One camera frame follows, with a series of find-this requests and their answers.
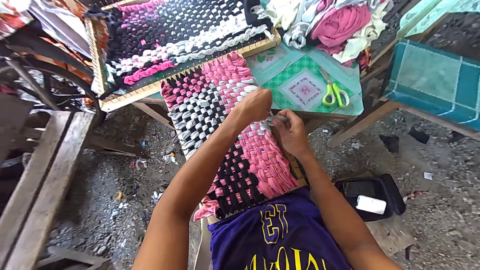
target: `green tablecloth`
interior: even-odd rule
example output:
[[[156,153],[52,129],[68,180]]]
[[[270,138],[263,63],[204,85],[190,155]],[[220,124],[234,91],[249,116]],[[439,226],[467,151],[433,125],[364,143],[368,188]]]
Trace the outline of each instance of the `green tablecloth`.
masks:
[[[363,111],[359,71],[356,64],[345,67],[315,47],[302,50],[278,46],[247,58],[257,84],[270,88],[273,93],[273,109],[293,109],[313,112],[359,115]],[[322,66],[340,88],[347,91],[350,105],[341,109],[337,104],[327,107],[322,98],[326,82],[318,68]],[[162,98],[155,93],[149,98]]]

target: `fabric scrap on floor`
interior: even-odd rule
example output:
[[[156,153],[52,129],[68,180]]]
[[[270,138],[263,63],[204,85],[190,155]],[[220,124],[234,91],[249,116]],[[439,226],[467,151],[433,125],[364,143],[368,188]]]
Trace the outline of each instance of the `fabric scrap on floor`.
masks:
[[[398,153],[400,138],[397,135],[392,136],[385,136],[380,135],[380,140],[385,144],[387,147],[388,152],[390,153]]]
[[[414,127],[410,128],[410,132],[408,134],[423,144],[427,144],[428,140],[430,139],[428,134],[423,131],[418,131]]]

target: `pink and black woven pattern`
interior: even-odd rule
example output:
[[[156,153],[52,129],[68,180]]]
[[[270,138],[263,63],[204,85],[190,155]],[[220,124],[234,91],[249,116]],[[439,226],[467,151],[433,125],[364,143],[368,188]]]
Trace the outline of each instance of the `pink and black woven pattern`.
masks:
[[[259,0],[151,0],[86,16],[107,22],[109,92],[252,39],[273,39]]]
[[[236,53],[168,81],[162,96],[187,159],[256,88],[245,59]],[[194,219],[210,215],[223,219],[297,186],[268,125],[251,123],[222,160]]]

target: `wooden bench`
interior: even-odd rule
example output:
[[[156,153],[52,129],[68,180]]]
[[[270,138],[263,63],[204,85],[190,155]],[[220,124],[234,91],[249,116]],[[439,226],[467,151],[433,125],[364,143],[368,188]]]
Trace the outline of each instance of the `wooden bench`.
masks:
[[[34,269],[83,152],[93,114],[53,112],[0,218],[0,269]]]

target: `gravel ground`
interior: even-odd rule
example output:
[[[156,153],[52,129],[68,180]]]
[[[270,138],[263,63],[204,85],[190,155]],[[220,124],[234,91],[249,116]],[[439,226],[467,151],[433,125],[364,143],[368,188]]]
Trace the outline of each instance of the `gravel ground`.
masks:
[[[431,136],[427,144],[407,135],[412,126]],[[332,177],[364,171],[390,173],[402,195],[428,191],[409,201],[402,216],[418,248],[412,250],[410,260],[403,251],[393,258],[407,269],[478,269],[480,158],[475,153],[480,142],[463,138],[449,144],[445,128],[397,111],[342,146],[328,148],[328,138],[340,128],[340,123],[329,123],[310,135],[312,148]],[[154,208],[150,196],[168,186],[185,159],[176,145],[179,165],[161,160],[172,140],[171,130],[133,106],[110,115],[96,132],[125,144],[139,144],[149,136],[144,147],[147,168],[131,168],[135,161],[131,157],[83,154],[48,246],[108,257],[115,269],[129,269]],[[380,134],[399,136],[399,153],[388,152]],[[433,173],[433,180],[424,179],[423,172]],[[115,199],[118,191],[120,200]],[[191,222],[190,269],[199,233],[200,224]]]

